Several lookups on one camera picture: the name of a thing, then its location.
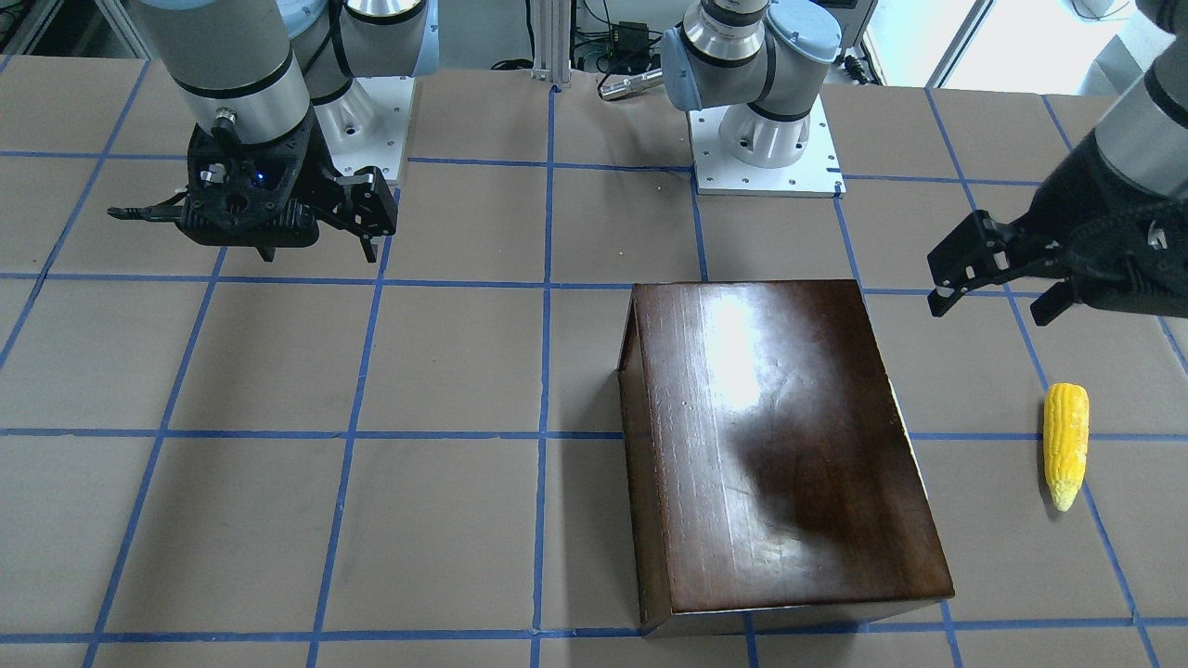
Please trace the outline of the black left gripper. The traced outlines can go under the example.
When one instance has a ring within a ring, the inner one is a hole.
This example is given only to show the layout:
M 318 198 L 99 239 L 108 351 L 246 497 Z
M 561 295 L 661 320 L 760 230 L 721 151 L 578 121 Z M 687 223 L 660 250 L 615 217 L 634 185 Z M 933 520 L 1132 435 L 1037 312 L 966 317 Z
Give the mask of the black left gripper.
M 1018 221 L 977 209 L 925 254 L 942 317 L 962 296 L 1022 277 L 1060 281 L 1030 304 L 1037 327 L 1074 305 L 1184 319 L 1184 201 L 1116 174 L 1083 139 L 1061 160 Z

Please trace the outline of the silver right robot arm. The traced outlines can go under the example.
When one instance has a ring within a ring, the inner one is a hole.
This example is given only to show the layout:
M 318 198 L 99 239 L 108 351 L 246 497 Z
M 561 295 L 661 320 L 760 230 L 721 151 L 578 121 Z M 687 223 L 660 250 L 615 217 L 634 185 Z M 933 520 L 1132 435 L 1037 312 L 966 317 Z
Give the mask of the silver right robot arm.
M 187 185 L 124 221 L 211 247 L 310 247 L 322 225 L 375 263 L 394 237 L 407 95 L 440 65 L 434 1 L 135 1 L 195 119 Z

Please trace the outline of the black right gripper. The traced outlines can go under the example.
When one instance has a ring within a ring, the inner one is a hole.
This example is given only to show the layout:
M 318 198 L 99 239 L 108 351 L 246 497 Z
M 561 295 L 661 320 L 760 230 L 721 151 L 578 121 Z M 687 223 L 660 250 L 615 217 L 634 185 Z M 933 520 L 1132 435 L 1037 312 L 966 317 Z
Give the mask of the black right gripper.
M 215 136 L 194 127 L 187 145 L 187 193 L 145 207 L 108 207 L 119 221 L 175 225 L 196 244 L 254 247 L 272 261 L 279 247 L 309 247 L 318 223 L 358 237 L 366 261 L 397 233 L 398 203 L 381 166 L 331 176 L 331 157 L 315 119 L 285 136 L 226 152 Z

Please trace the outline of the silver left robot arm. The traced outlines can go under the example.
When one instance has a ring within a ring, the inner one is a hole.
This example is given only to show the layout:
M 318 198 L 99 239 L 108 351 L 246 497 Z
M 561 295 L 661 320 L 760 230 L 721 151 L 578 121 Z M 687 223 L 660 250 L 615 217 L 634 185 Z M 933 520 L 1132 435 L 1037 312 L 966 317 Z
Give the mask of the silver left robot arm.
M 1015 223 L 977 209 L 930 250 L 933 316 L 963 292 L 1019 277 L 1053 281 L 1040 326 L 1069 307 L 1184 317 L 1183 1 L 1140 1 L 1173 43 L 1040 185 Z M 807 116 L 840 49 L 840 26 L 810 1 L 700 1 L 666 30 L 661 64 L 675 109 L 725 107 L 735 160 L 800 157 Z

